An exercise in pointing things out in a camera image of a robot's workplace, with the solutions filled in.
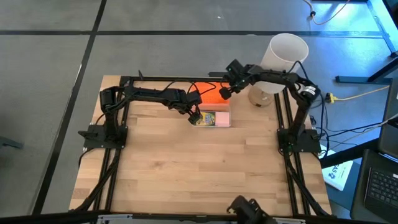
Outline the green crayon box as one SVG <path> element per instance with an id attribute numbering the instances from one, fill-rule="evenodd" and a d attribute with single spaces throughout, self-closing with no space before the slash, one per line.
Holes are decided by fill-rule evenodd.
<path id="1" fill-rule="evenodd" d="M 214 111 L 201 111 L 200 119 L 195 126 L 216 126 L 216 113 Z"/>

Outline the pink sticky notes pad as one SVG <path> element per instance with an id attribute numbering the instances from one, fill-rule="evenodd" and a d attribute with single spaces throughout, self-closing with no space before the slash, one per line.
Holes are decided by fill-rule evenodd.
<path id="1" fill-rule="evenodd" d="M 230 112 L 217 111 L 215 113 L 215 125 L 217 127 L 230 127 L 231 126 Z"/>

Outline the orange plastic box lid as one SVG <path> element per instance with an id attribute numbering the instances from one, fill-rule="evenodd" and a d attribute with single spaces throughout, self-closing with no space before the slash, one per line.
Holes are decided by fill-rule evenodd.
<path id="1" fill-rule="evenodd" d="M 188 88 L 188 92 L 198 90 L 201 94 L 200 105 L 228 105 L 229 100 L 224 100 L 219 91 L 221 85 L 216 82 L 196 82 Z"/>

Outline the white shade table lamp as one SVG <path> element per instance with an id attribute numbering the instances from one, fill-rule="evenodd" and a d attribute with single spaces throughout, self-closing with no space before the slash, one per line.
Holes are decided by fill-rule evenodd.
<path id="1" fill-rule="evenodd" d="M 275 70 L 292 72 L 299 69 L 299 65 L 293 66 L 296 61 L 304 62 L 308 57 L 309 48 L 307 43 L 299 36 L 282 33 L 271 38 L 267 50 L 259 64 L 264 70 Z M 257 107 L 266 107 L 274 101 L 274 95 L 280 93 L 284 85 L 269 82 L 257 82 L 250 87 L 249 101 Z"/>

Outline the white paper booklet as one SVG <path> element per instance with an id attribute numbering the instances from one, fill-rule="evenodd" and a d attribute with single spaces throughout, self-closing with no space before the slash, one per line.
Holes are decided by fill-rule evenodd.
<path id="1" fill-rule="evenodd" d="M 336 190 L 343 191 L 352 166 L 353 161 L 346 161 L 342 164 L 323 168 L 323 179 L 328 185 L 334 187 Z"/>

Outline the black desk leg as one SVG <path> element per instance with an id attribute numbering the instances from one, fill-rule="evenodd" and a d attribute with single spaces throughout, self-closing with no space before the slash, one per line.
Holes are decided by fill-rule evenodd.
<path id="1" fill-rule="evenodd" d="M 369 77 L 336 76 L 337 83 L 388 85 L 392 82 L 389 75 L 398 71 L 398 28 L 388 1 L 368 0 L 366 4 L 390 51 L 389 62 Z"/>

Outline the black laptop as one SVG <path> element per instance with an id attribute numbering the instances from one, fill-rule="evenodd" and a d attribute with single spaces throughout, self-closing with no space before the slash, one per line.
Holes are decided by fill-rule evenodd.
<path id="1" fill-rule="evenodd" d="M 398 162 L 365 150 L 350 217 L 398 224 Z"/>

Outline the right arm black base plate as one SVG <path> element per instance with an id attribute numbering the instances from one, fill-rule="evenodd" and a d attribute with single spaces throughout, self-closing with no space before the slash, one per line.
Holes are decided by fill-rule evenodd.
<path id="1" fill-rule="evenodd" d="M 314 129 L 305 129 L 296 138 L 289 135 L 288 129 L 278 129 L 277 139 L 281 152 L 321 152 L 318 133 Z"/>

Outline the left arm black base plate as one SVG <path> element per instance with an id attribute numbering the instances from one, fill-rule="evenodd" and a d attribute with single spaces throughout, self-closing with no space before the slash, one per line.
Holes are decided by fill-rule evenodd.
<path id="1" fill-rule="evenodd" d="M 104 125 L 89 125 L 87 131 L 79 131 L 87 149 L 123 149 L 126 145 L 128 127 L 118 126 L 115 133 L 109 133 Z"/>

